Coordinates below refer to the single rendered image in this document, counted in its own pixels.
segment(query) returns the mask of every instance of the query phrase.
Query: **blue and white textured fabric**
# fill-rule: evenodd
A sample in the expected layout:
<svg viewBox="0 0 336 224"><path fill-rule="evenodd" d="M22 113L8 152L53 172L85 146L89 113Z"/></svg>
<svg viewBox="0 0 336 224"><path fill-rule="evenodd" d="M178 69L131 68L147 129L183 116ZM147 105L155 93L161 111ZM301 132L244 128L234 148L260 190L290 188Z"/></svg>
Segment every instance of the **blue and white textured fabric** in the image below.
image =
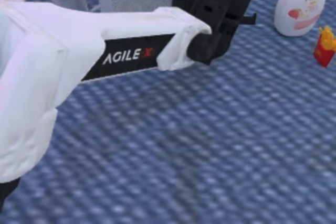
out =
<svg viewBox="0 0 336 224"><path fill-rule="evenodd" d="M312 55L318 26L276 33L276 1L209 67L78 86L0 223L335 224L336 63Z"/></svg>

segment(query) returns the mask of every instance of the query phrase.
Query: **white robotic arm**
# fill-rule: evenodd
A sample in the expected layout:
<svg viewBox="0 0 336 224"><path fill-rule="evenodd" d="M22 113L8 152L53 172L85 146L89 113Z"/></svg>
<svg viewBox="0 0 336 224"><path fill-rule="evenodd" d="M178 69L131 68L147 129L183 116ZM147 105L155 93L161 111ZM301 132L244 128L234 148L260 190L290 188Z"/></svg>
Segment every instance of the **white robotic arm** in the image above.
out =
<svg viewBox="0 0 336 224"><path fill-rule="evenodd" d="M182 10L85 13L0 1L0 210L45 154L57 107L81 82L223 55L250 0L188 0Z"/></svg>

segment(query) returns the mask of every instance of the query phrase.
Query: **white bottle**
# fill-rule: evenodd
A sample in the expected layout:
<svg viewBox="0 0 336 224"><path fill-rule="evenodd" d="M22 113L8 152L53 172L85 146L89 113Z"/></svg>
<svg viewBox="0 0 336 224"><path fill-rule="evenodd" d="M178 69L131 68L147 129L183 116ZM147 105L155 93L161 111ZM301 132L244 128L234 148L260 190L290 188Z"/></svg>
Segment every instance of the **white bottle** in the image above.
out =
<svg viewBox="0 0 336 224"><path fill-rule="evenodd" d="M326 0L279 0L275 9L275 28L285 36L308 33L319 19Z"/></svg>

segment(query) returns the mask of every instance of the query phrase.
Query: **white arm segment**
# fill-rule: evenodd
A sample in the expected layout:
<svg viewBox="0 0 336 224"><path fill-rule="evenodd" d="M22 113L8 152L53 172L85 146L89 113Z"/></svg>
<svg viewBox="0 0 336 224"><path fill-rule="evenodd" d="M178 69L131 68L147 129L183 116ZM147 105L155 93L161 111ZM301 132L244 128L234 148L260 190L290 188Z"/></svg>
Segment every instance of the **white arm segment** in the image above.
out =
<svg viewBox="0 0 336 224"><path fill-rule="evenodd" d="M186 50L211 28L187 12L85 13L51 3L0 1L0 183L30 171L49 146L62 104L96 63L105 40L175 34L160 70L190 66Z"/></svg>

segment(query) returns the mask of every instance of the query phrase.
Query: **yellow fries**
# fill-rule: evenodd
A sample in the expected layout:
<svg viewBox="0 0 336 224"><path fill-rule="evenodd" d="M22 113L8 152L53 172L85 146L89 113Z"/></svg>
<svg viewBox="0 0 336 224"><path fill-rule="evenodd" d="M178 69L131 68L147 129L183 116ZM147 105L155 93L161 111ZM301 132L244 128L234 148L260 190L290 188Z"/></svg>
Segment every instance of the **yellow fries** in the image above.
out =
<svg viewBox="0 0 336 224"><path fill-rule="evenodd" d="M325 26L324 29L320 27L321 45L325 50L336 51L336 38L332 33L330 27Z"/></svg>

